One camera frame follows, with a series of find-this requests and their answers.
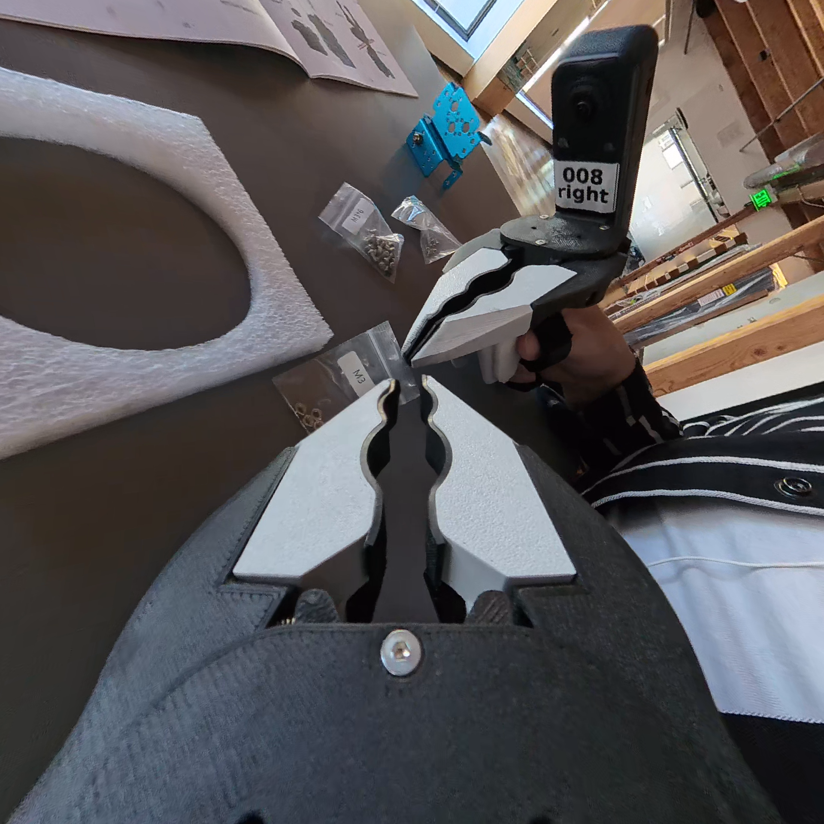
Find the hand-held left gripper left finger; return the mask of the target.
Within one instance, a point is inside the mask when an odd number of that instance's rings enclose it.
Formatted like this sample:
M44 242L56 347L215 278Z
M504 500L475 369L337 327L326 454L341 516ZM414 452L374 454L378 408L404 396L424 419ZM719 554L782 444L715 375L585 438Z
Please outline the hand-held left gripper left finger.
M383 494L400 383L386 379L296 447L232 570L243 582L321 589L370 623L386 571Z

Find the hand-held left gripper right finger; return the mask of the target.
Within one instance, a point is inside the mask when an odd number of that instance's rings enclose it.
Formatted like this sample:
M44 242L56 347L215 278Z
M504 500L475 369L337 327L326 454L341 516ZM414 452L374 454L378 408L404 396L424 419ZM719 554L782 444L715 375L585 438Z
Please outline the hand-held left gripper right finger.
M432 376L420 401L436 474L424 582L438 619L462 623L486 592L571 584L573 561L518 445Z

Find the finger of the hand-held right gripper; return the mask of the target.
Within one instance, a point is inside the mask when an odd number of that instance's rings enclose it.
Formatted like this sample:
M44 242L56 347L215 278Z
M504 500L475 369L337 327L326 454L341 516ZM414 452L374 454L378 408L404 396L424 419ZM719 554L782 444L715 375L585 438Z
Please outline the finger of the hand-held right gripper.
M435 283L415 319L404 344L402 354L414 354L447 315L467 309L478 297L499 291L512 279L508 269L510 258L503 252L499 229L464 244L449 260L442 276ZM512 354L514 344L503 346Z
M447 315L412 355L411 366L439 364L514 342L530 327L532 304L574 274L559 265L531 265L518 270L504 288L478 297L465 310Z

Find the small zip bag with nuts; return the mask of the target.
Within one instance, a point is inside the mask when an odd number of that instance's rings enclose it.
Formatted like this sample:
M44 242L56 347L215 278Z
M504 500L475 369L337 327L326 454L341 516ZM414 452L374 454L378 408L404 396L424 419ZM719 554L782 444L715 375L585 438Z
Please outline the small zip bag with nuts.
M376 385L393 379L400 403L415 400L415 375L388 321L273 378L273 385L306 433L313 433Z

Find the blue metal bracket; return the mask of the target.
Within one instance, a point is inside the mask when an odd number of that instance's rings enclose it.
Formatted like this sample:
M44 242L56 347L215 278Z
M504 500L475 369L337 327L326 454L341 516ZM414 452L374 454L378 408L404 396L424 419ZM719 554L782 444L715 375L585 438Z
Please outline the blue metal bracket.
M480 144L492 145L491 139L480 131L480 119L462 86L448 82L433 103L432 114L417 122L406 138L415 163L425 177L429 177L442 162L447 162L451 173L443 181L442 189L449 190L462 175L463 161Z

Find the person's right forearm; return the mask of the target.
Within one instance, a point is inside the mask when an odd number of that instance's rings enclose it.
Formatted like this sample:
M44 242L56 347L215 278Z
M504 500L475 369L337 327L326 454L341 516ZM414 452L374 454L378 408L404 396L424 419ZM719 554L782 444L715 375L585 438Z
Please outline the person's right forearm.
M568 405L558 383L539 386L537 398L551 432L573 453L570 481L578 491L637 452L682 436L678 421L658 404L640 363L621 384L582 409Z

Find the dark desk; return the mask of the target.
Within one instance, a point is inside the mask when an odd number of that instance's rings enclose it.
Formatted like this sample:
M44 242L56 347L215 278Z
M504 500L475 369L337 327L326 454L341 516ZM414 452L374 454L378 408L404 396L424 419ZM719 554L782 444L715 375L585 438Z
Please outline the dark desk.
M392 286L333 245L317 215L349 182L393 207L418 184L462 239L517 214L482 152L442 198L420 177L406 133L442 76L403 13L367 5L421 98L311 82L286 58L240 46L105 38L2 21L2 66L198 116L270 226L335 343L380 321L403 339L438 277L416 253ZM124 628L180 547L230 527L269 492L304 435L267 368L61 438L2 461L2 821L49 766ZM561 685L560 652L524 627L435 624L424 585L427 427L401 406L379 476L388 570L373 624L273 624L282 599L264 588L260 628L219 636L192 620L198 661L185 663L125 746L184 714L236 709L252 753L271 770L263 801L230 820L267 822L526 821Z

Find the person's right hand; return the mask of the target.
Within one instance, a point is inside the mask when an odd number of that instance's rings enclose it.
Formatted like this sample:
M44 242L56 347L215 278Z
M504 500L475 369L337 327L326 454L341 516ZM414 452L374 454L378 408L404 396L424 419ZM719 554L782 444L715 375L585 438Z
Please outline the person's right hand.
M520 364L511 382L527 384L541 377L558 383L566 405L578 411L619 386L633 373L636 359L599 306L566 308L562 315L572 335L569 355L540 373Z

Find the small zip bag with screws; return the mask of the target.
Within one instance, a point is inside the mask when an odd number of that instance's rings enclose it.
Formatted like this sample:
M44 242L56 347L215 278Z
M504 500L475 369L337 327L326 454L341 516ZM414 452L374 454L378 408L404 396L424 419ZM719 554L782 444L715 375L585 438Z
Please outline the small zip bag with screws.
M416 196L405 197L391 216L419 232L421 253L426 264L448 258L461 247L461 242Z
M386 281L395 282L405 239L391 231L374 201L344 182L321 211L319 219Z

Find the person's torso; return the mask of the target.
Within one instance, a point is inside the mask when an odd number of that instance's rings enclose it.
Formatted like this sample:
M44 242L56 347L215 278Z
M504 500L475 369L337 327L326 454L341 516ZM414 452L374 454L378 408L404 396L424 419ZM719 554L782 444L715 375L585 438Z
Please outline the person's torso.
M582 495L663 590L781 817L822 822L822 396L681 428Z

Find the printed instruction booklet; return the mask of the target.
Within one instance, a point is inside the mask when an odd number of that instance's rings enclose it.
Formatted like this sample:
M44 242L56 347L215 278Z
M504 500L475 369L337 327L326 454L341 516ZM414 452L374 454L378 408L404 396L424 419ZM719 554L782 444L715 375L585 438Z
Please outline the printed instruction booklet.
M293 60L312 79L418 96L358 2L2 1L1 17L133 39L247 45Z

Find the white foam frame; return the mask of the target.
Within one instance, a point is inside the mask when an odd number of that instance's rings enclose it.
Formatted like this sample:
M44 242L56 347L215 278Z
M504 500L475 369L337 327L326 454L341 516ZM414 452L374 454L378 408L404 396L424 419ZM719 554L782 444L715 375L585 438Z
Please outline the white foam frame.
M332 330L203 121L141 101L1 70L2 136L118 160L182 194L239 251L244 320L159 351L86 345L2 318L2 459L313 354Z

